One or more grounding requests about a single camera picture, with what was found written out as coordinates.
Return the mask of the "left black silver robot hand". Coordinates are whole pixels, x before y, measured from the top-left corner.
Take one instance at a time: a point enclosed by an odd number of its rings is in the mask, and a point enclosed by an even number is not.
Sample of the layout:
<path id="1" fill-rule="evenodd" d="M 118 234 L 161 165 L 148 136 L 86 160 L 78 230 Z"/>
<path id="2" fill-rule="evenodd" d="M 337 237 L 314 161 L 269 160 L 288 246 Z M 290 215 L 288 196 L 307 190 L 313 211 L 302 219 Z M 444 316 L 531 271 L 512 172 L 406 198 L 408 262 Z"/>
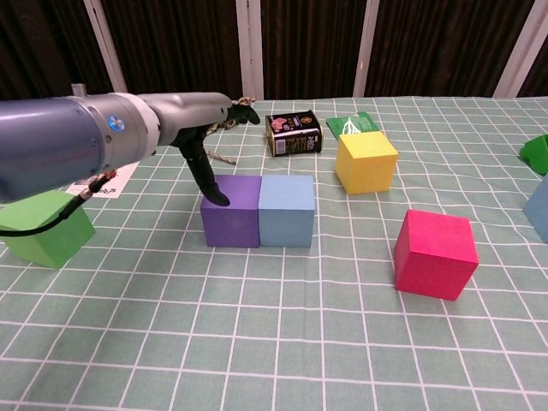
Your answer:
<path id="1" fill-rule="evenodd" d="M 229 206 L 229 198 L 215 181 L 204 139 L 209 127 L 216 123 L 259 124 L 259 115 L 253 107 L 237 104 L 220 92 L 150 93 L 140 97 L 159 120 L 158 144 L 180 151 L 206 199 L 217 206 Z"/>

